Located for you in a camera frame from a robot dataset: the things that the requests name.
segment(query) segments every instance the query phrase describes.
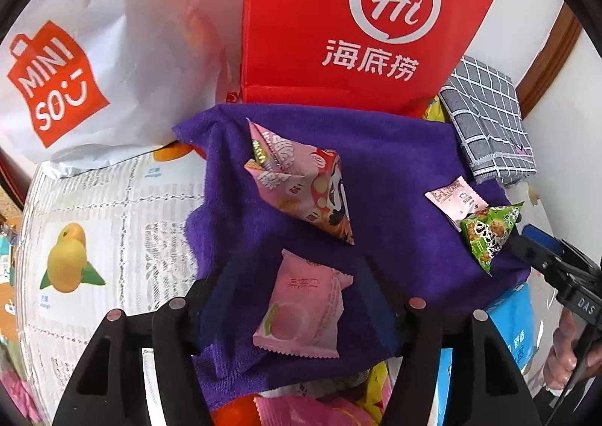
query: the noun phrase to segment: pink candy package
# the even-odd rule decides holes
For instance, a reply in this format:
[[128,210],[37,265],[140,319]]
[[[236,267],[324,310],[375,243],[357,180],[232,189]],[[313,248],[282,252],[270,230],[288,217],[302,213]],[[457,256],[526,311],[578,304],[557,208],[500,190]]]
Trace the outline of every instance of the pink candy package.
[[261,426],[375,426],[372,417],[349,401],[323,404],[309,397],[256,397]]
[[253,335],[264,350],[308,358],[338,358],[342,293],[353,277],[282,250],[266,315]]
[[489,206],[461,176],[451,185],[424,195],[441,209],[458,232],[460,221]]
[[288,140],[249,120],[255,158],[245,169],[264,201],[297,219],[353,244],[341,158]]

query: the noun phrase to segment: mango illustration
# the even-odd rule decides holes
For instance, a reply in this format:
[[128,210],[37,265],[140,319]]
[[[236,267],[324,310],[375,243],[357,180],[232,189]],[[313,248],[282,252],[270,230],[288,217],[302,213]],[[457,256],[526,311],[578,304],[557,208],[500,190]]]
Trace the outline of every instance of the mango illustration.
[[73,292],[79,287],[87,263],[84,245],[77,239],[63,239],[48,254],[48,280],[59,292]]
[[155,161],[173,161],[186,156],[189,152],[192,152],[193,147],[189,144],[183,144],[181,142],[172,142],[162,149],[158,149],[152,153]]
[[104,279],[88,261],[85,232],[76,222],[67,224],[58,235],[48,254],[46,273],[40,290],[53,286],[63,294],[70,294],[79,284],[106,285]]
[[65,227],[63,227],[60,234],[58,235],[56,243],[60,243],[63,239],[77,239],[80,243],[84,245],[85,248],[84,228],[80,226],[77,222],[71,222],[71,224],[67,224]]

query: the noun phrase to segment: blue tissue package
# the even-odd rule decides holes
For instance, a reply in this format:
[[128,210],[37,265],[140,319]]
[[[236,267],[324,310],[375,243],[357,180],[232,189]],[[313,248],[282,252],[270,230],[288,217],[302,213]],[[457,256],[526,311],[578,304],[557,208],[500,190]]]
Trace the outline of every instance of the blue tissue package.
[[[534,314],[529,286],[526,283],[504,293],[487,309],[508,349],[522,370],[533,357],[535,349]],[[452,372],[452,349],[441,350],[436,397],[438,402],[437,426],[442,426],[447,405]]]

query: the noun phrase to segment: pink triangular snack package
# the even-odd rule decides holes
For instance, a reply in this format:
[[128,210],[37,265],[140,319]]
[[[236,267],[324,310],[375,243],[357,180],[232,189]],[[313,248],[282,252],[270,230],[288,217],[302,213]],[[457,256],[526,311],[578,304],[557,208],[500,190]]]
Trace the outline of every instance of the pink triangular snack package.
[[253,335],[253,344],[275,353],[338,358],[341,291],[352,283],[351,275],[282,250],[270,305]]
[[489,206],[462,176],[451,185],[426,192],[424,195],[440,208],[458,232],[460,221]]
[[282,138],[250,120],[249,130],[255,158],[246,162],[245,169],[253,176],[260,197],[353,244],[341,158],[336,151]]

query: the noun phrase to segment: red shopping bag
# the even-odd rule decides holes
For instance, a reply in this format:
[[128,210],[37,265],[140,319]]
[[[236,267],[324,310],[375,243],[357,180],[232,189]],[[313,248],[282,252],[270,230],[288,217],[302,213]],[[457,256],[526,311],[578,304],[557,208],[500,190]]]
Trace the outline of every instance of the red shopping bag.
[[245,0],[246,102],[420,117],[493,0]]
[[8,79],[23,96],[45,148],[109,105],[85,52],[58,25],[46,22],[32,39],[18,34],[10,53],[15,63]]

